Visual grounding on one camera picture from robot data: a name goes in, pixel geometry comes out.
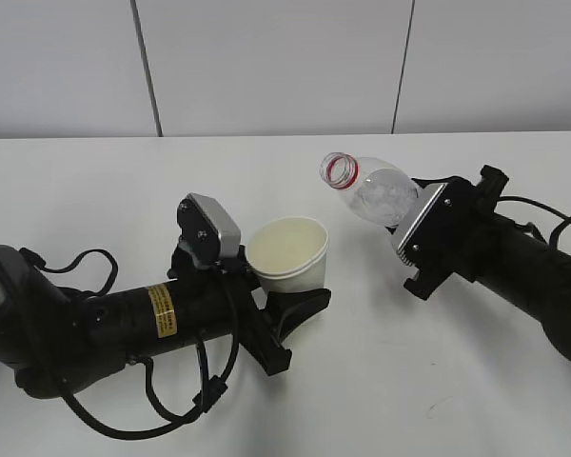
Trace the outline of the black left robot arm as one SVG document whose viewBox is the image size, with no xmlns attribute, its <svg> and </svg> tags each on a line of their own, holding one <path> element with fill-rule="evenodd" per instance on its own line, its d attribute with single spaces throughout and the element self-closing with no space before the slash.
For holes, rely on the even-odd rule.
<svg viewBox="0 0 571 457">
<path fill-rule="evenodd" d="M 242 258 L 229 270 L 200 269 L 176 251 L 166 282 L 113 291 L 55 286 L 32 251 L 0 245 L 0 362 L 29 396 L 51 399 L 51 367 L 73 392 L 145 358 L 231 335 L 268 375 L 286 371 L 285 338 L 324 310 L 326 288 L 272 292 L 259 308 L 260 286 Z"/>
</svg>

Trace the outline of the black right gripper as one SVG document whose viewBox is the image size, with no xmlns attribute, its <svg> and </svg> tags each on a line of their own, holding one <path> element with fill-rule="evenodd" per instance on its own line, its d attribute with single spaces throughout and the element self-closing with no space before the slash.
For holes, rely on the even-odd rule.
<svg viewBox="0 0 571 457">
<path fill-rule="evenodd" d="M 419 249 L 406 254 L 417 272 L 404 281 L 404 288 L 425 301 L 453 274 L 479 283 L 482 248 L 474 244 L 480 225 L 475 207 L 482 197 L 485 180 L 472 183 L 461 176 L 451 176 L 413 181 L 421 191 L 433 183 L 449 182 L 451 186 L 413 235 L 412 246 Z"/>
</svg>

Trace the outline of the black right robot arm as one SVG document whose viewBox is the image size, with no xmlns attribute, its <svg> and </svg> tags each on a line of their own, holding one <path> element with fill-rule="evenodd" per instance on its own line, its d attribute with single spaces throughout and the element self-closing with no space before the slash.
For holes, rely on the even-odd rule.
<svg viewBox="0 0 571 457">
<path fill-rule="evenodd" d="M 418 180 L 419 198 L 390 231 L 398 257 L 417 270 L 404 288 L 426 300 L 453 274 L 478 282 L 538 321 L 571 362 L 571 255 L 558 248 L 571 216 L 558 212 L 561 223 L 543 238 L 534 224 L 497 213 L 507 182 L 488 165 L 478 184 L 460 176 Z"/>
</svg>

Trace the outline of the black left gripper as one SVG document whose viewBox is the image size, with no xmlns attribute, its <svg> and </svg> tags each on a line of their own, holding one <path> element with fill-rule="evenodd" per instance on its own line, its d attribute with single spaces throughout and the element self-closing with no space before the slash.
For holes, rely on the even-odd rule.
<svg viewBox="0 0 571 457">
<path fill-rule="evenodd" d="M 327 288 L 271 291 L 264 313 L 252 296 L 259 283 L 243 258 L 204 267 L 182 247 L 172 254 L 167 277 L 183 345 L 194 336 L 208 341 L 229 335 L 234 351 L 246 350 L 268 376 L 289 369 L 292 352 L 281 342 L 325 310 L 331 299 Z"/>
</svg>

